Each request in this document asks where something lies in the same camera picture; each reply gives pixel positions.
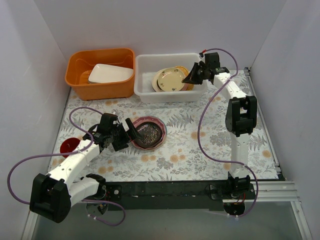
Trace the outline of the woven bamboo tray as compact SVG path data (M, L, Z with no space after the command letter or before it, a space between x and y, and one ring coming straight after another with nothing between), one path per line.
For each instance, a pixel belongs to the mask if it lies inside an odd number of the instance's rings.
M189 75L188 69L185 68L184 66L175 66L175 68L181 70L186 77ZM194 88L194 85L188 83L186 87L186 91L192 91L193 88Z

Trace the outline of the cream and pink plate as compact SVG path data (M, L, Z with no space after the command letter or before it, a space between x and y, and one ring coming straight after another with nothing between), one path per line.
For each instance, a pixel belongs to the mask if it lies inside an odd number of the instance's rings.
M182 81L182 84L183 84L183 87L180 89L180 91L186 91L190 84L183 81Z

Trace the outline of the cream floral plate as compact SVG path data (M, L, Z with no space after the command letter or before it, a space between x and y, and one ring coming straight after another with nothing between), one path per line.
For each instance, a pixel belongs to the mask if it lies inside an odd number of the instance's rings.
M157 79L157 85L163 92L178 92L183 88L182 80L185 77L180 69L165 68Z

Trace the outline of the cream and black plate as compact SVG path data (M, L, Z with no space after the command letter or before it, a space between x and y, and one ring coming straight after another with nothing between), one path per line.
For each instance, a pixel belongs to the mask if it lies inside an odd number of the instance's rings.
M158 72L155 73L151 84L152 84L152 88L155 92L162 92L163 90L160 89L160 87L158 86L158 77L160 76L160 74L163 72L164 69L159 70Z

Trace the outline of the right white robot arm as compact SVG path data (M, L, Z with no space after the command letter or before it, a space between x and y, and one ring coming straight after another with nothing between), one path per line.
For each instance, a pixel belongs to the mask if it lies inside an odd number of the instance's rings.
M258 101L255 96L245 94L232 81L234 76L221 66L219 51L219 48L210 48L200 52L201 60L194 63L182 82L201 85L208 80L228 102L225 127L231 139L230 168L225 183L213 186L210 192L218 198L227 195L237 199L250 190L253 171L248 167L248 154L251 134L257 125Z

